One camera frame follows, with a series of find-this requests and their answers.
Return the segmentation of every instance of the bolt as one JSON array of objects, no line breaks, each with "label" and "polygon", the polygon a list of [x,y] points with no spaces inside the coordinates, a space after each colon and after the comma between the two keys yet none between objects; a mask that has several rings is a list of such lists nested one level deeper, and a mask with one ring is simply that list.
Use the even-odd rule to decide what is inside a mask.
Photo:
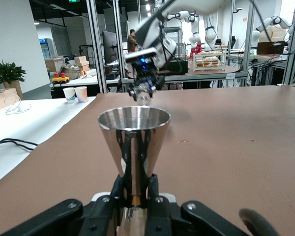
[{"label": "bolt", "polygon": [[75,202],[72,202],[68,205],[68,208],[72,209],[75,208],[77,206],[77,204]]},{"label": "bolt", "polygon": [[156,197],[155,200],[157,201],[157,203],[162,203],[164,201],[162,197]]},{"label": "bolt", "polygon": [[197,207],[196,207],[196,205],[194,205],[193,203],[189,203],[189,204],[187,205],[187,208],[188,208],[189,210],[195,210]]},{"label": "bolt", "polygon": [[92,231],[94,231],[94,230],[97,229],[97,226],[96,226],[96,225],[91,225],[91,226],[89,227],[89,229],[92,230]]},{"label": "bolt", "polygon": [[157,231],[157,232],[160,232],[160,231],[162,231],[162,228],[161,228],[159,225],[158,225],[158,226],[156,226],[156,228],[155,228],[155,229],[156,229],[156,231]]},{"label": "bolt", "polygon": [[107,203],[107,202],[110,201],[110,198],[109,198],[109,197],[104,197],[104,198],[102,199],[102,201],[105,202],[105,203]]}]

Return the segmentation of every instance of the green leaves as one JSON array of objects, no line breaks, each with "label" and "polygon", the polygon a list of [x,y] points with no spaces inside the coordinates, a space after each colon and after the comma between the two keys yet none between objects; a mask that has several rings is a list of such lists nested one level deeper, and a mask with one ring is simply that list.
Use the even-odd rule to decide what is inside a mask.
[{"label": "green leaves", "polygon": [[8,82],[11,84],[14,80],[24,82],[25,70],[22,70],[21,66],[16,66],[15,63],[2,63],[0,62],[0,84]]}]

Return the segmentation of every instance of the label on table edge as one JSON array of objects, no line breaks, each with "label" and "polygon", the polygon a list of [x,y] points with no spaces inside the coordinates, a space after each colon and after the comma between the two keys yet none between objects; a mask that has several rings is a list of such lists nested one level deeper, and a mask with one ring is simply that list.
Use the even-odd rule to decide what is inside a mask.
[{"label": "label on table edge", "polygon": [[227,73],[226,74],[226,79],[235,79],[236,73]]}]

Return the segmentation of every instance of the wooden planter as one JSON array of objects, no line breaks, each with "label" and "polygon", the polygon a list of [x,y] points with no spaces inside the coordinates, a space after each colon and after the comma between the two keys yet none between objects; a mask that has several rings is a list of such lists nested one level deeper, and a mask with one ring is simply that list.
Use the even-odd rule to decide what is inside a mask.
[{"label": "wooden planter", "polygon": [[22,94],[22,90],[21,90],[21,86],[20,86],[20,81],[14,80],[14,81],[12,81],[11,84],[9,84],[8,82],[4,82],[3,85],[6,89],[16,89],[18,96],[20,97],[21,100],[23,100],[23,94]]}]

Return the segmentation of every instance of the white paper cup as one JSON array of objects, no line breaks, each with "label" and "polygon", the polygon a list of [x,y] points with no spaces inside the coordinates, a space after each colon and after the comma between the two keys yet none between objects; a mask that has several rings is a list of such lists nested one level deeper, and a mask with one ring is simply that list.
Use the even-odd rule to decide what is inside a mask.
[{"label": "white paper cup", "polygon": [[75,102],[75,93],[74,88],[64,88],[63,89],[64,96],[67,99],[67,103],[74,103]]},{"label": "white paper cup", "polygon": [[75,94],[79,100],[79,103],[84,103],[88,101],[88,90],[86,86],[74,88]]}]

